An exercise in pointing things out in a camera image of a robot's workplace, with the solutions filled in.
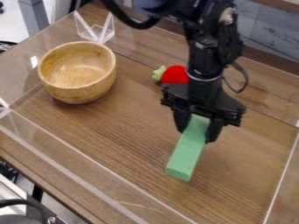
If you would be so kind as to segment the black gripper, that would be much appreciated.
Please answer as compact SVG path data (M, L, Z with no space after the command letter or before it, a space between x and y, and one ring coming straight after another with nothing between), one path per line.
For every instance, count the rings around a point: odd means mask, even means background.
M240 126L246 107L224 91L218 81L185 84L162 84L161 104L172 109L176 129L180 133L188 125L190 114L209 118L206 143L217 140L225 125Z

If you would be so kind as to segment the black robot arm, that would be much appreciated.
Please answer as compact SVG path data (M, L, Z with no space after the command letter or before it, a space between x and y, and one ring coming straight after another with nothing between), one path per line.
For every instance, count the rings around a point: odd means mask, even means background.
M161 104L173 112L176 129L190 116L209 119L205 141L213 142L226 125L238 126L246 107L222 88L222 73L241 55L233 0L133 0L133 8L153 18L181 22L188 44L184 84L162 84Z

